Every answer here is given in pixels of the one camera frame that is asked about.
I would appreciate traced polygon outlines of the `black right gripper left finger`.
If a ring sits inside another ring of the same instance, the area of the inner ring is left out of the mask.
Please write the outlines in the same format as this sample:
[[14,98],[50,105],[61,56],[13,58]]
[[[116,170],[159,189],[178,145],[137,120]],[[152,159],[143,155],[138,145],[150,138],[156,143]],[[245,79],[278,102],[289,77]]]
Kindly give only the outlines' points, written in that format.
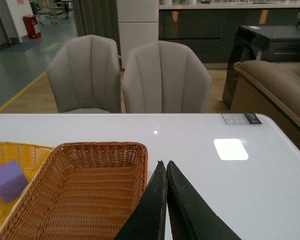
[[167,170],[163,161],[158,161],[135,210],[115,239],[163,240],[166,227],[167,193]]

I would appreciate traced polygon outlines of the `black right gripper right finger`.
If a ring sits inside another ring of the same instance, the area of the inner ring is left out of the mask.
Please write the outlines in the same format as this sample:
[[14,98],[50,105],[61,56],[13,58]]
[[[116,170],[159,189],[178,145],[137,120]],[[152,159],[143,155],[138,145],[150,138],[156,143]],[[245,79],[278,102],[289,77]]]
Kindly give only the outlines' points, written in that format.
[[167,206],[174,240],[239,240],[173,161],[167,165]]

